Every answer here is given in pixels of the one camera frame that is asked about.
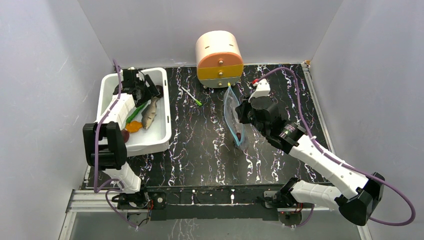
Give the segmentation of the clear zip top bag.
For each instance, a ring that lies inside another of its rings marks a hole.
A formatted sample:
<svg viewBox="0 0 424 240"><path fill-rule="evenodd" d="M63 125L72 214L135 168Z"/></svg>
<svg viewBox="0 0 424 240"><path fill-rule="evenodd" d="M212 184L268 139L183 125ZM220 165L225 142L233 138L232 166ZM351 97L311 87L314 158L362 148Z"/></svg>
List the clear zip top bag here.
<svg viewBox="0 0 424 240"><path fill-rule="evenodd" d="M224 120L229 129L229 132L233 137L234 145L241 151L245 151L248 148L248 138L246 136L244 125L241 124L238 120L236 107L240 105L240 102L232 90L232 85L230 82L227 83L227 90L224 93L223 103ZM236 133L241 133L241 141L238 141Z"/></svg>

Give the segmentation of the grey toy fish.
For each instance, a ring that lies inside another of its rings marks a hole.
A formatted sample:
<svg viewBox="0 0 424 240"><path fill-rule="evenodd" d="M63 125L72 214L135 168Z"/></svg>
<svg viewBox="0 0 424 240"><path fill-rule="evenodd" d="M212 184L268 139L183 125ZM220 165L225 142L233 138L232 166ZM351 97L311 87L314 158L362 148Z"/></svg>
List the grey toy fish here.
<svg viewBox="0 0 424 240"><path fill-rule="evenodd" d="M150 104L142 111L141 123L143 129L148 130L152 125L157 115L157 103L159 100L159 97L153 97L150 101Z"/></svg>

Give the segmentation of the green toy chili pepper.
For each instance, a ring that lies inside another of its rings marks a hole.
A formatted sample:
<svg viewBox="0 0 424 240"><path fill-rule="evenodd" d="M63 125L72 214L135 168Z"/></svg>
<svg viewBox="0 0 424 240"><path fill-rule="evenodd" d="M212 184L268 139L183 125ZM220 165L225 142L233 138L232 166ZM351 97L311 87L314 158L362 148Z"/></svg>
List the green toy chili pepper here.
<svg viewBox="0 0 424 240"><path fill-rule="evenodd" d="M135 108L135 110L130 114L127 119L126 123L129 124L133 121L133 119L139 114L139 112L146 106L147 102L143 103L142 105Z"/></svg>

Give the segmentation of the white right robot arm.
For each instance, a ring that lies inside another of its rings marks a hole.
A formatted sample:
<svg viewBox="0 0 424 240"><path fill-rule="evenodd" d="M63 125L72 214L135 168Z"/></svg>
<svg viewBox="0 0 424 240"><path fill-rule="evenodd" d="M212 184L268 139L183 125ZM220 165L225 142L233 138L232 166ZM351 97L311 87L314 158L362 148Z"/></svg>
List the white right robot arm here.
<svg viewBox="0 0 424 240"><path fill-rule="evenodd" d="M331 185L308 183L292 177L275 195L264 197L267 205L295 207L309 203L337 210L351 223L364 226L380 203L385 178L378 172L370 176L357 173L321 145L297 123L282 118L269 96L249 100L245 97L235 108L241 124L251 124L273 147L312 167Z"/></svg>

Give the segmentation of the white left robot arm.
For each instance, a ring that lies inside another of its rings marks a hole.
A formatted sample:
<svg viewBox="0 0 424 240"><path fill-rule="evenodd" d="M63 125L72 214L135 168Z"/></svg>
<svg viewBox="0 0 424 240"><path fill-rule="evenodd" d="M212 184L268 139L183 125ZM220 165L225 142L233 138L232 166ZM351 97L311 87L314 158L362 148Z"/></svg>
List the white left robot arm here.
<svg viewBox="0 0 424 240"><path fill-rule="evenodd" d="M144 208L149 203L149 194L140 189L141 179L127 163L129 134L123 131L132 109L159 97L161 92L150 75L138 69L117 70L117 79L118 84L105 110L94 123L83 126L86 161L94 169L95 192L102 188L98 184L102 171L119 184L121 191L131 194L129 200L135 207Z"/></svg>

